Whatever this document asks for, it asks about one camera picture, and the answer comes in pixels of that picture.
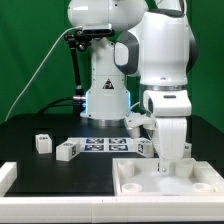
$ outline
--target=black cable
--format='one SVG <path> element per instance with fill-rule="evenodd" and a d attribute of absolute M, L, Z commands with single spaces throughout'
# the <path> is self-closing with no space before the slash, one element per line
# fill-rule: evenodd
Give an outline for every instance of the black cable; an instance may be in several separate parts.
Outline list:
<path fill-rule="evenodd" d="M 74 101 L 72 97 L 66 97 L 66 98 L 61 98 L 58 100 L 53 101 L 52 103 L 48 104 L 46 107 L 42 108 L 41 110 L 38 111 L 38 114 L 43 114 L 46 110 L 48 110 L 49 108 L 56 106 L 55 104 L 61 103 L 61 102 L 65 102 L 65 101 Z"/>

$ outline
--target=green wall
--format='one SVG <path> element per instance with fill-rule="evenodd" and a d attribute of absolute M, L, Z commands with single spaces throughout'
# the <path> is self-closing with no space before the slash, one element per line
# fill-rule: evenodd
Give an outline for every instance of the green wall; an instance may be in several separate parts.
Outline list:
<path fill-rule="evenodd" d="M 0 122 L 32 77 L 58 36 L 70 24 L 69 0 L 0 0 Z M 199 45 L 199 59 L 189 74 L 193 114 L 224 132 L 224 8 L 223 0 L 188 0 L 189 20 Z M 89 51 L 79 54 L 84 89 L 90 86 Z M 138 78 L 128 79 L 128 89 L 138 101 Z M 46 104 L 75 93 L 70 52 L 61 41 L 12 115 L 36 113 Z M 71 113 L 51 109 L 49 113 Z"/>

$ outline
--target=table surface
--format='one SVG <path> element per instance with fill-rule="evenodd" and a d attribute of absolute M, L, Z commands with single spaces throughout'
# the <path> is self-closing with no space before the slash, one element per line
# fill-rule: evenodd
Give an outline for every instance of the table surface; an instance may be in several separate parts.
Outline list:
<path fill-rule="evenodd" d="M 49 134 L 53 153 L 39 155 L 35 135 Z M 70 162 L 56 161 L 56 146 L 68 137 L 128 137 L 124 127 L 99 128 L 73 115 L 18 115 L 0 125 L 0 166 L 16 161 L 18 178 L 6 197 L 113 196 L 112 159 L 137 153 L 80 153 Z M 208 161 L 224 175 L 224 134 L 198 116 L 188 120 L 192 157 Z"/>

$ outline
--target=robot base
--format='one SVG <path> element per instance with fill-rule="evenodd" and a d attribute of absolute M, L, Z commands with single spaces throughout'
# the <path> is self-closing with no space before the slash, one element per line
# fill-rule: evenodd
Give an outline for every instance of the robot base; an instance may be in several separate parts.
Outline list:
<path fill-rule="evenodd" d="M 99 127 L 124 127 L 124 119 L 120 120 L 97 120 L 92 118 L 81 117 L 81 122 Z"/>

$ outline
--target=white block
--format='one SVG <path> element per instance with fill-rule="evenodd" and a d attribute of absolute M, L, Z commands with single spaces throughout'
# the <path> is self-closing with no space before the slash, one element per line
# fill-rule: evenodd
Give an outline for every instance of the white block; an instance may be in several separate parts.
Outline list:
<path fill-rule="evenodd" d="M 36 135 L 36 148 L 39 154 L 52 153 L 52 140 L 47 134 Z"/>
<path fill-rule="evenodd" d="M 56 147 L 56 160 L 69 162 L 80 153 L 80 141 L 66 141 Z"/>
<path fill-rule="evenodd" d="M 152 158 L 154 157 L 154 150 L 152 146 L 152 142 L 146 138 L 137 138 L 134 139 L 134 147 L 135 151 L 146 157 L 146 158 Z"/>
<path fill-rule="evenodd" d="M 15 162 L 5 163 L 0 169 L 0 197 L 4 197 L 17 178 Z"/>

